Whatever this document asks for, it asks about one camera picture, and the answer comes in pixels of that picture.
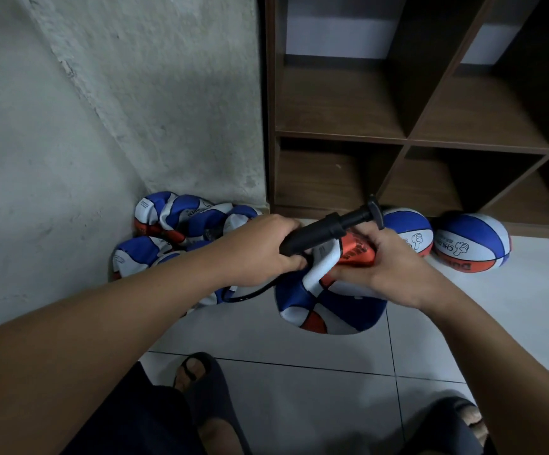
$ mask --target shelving unit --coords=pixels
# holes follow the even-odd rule
[[[286,56],[288,0],[266,0],[271,210],[320,218],[374,193],[549,237],[549,0],[493,66],[461,64],[497,1],[407,0],[377,60]]]

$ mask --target concrete wall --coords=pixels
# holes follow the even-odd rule
[[[406,0],[289,0],[287,53],[385,59]],[[539,0],[497,0],[462,63],[495,64]]]
[[[16,0],[0,0],[0,323],[107,281],[145,186]]]
[[[21,0],[151,191],[266,203],[256,0]]]

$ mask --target tile floor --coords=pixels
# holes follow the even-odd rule
[[[514,238],[500,269],[442,267],[549,368],[549,240]],[[283,321],[271,291],[192,313],[142,357],[151,380],[171,384],[184,355],[220,359],[256,454],[394,453],[438,397],[468,386],[442,335],[421,313],[389,304],[355,336],[322,336]]]

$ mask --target dark pants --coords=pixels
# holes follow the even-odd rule
[[[153,386],[136,363],[62,454],[205,455],[205,450],[182,393]]]

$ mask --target slide sandal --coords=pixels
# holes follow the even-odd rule
[[[479,440],[460,417],[460,409],[466,405],[474,404],[463,397],[437,401],[401,454],[437,451],[448,455],[482,455],[483,447]]]
[[[200,379],[188,370],[186,363],[190,358],[195,358],[203,364],[205,375]],[[245,455],[251,455],[249,444],[240,428],[239,421],[234,413],[233,403],[230,400],[228,384],[224,378],[224,372],[218,362],[205,352],[194,353],[182,362],[182,368],[192,381],[190,387],[182,394],[188,403],[193,424],[196,427],[203,426],[210,418],[217,418],[228,422],[239,438],[240,446]]]

